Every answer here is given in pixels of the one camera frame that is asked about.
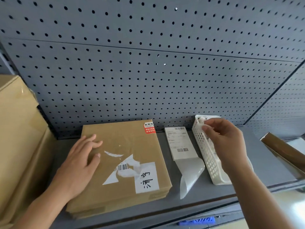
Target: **perforated basket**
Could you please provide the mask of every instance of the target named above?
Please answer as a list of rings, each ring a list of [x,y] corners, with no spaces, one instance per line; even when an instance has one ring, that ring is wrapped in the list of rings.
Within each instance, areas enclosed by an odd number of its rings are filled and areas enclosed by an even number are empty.
[[[195,115],[195,122],[192,127],[193,134],[196,138],[197,144],[200,148],[202,157],[208,169],[208,172],[211,176],[212,182],[214,185],[225,185],[232,184],[229,176],[222,169],[221,162],[214,150],[212,150],[210,144],[212,145],[212,141],[208,138],[205,133],[202,131],[202,123],[199,123],[198,119],[200,117],[204,117],[205,119],[211,118],[220,118],[220,116],[212,116],[212,115]],[[248,158],[248,162],[253,169],[253,166]]]

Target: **blue price tag strip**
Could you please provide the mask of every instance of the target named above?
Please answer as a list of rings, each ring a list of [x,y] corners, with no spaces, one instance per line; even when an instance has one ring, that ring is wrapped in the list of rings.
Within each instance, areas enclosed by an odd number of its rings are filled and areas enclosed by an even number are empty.
[[[193,219],[193,220],[183,220],[177,225],[179,226],[189,226],[189,225],[202,225],[202,224],[213,224],[215,223],[214,217],[207,217],[207,218],[202,218],[202,219]]]

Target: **tiled floor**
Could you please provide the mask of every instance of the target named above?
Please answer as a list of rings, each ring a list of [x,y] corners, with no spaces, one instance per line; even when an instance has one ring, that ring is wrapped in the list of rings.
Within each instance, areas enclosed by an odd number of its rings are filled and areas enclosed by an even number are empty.
[[[296,229],[305,228],[305,193],[296,190],[284,191],[274,194],[278,204],[293,222]],[[228,223],[216,229],[248,229],[244,219]]]

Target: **brown cardboard box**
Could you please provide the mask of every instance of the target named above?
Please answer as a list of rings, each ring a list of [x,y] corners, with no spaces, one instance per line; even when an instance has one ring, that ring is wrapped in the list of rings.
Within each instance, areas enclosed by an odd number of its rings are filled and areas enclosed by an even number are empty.
[[[265,146],[276,156],[279,155],[283,160],[299,170],[299,174],[305,177],[305,155],[296,150],[286,142],[276,137],[272,133],[267,133],[261,138]]]
[[[19,76],[0,75],[0,215],[48,127],[37,105]]]
[[[96,141],[103,140],[102,146],[93,149],[89,156],[90,160],[94,154],[100,153],[101,163],[86,189],[68,203],[66,211],[74,217],[83,218],[164,198],[167,195],[172,185],[158,138],[153,124],[145,128],[145,123],[152,124],[152,120],[84,125],[82,136],[96,134]],[[105,151],[121,156],[114,157]],[[133,161],[127,163],[129,169],[126,170],[124,161],[131,157]],[[133,173],[136,177],[120,176],[120,172],[124,176],[128,171],[137,171],[136,174]],[[106,180],[116,182],[103,185]]]
[[[1,229],[7,225],[13,225],[32,201],[44,192],[53,161],[55,142],[56,139],[47,128],[9,204],[0,217]]]

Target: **red and white sticker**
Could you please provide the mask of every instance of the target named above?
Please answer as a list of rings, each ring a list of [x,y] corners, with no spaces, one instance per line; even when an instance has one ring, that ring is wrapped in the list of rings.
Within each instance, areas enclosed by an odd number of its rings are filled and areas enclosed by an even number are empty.
[[[144,129],[145,129],[146,134],[156,133],[155,127],[152,122],[145,122]]]

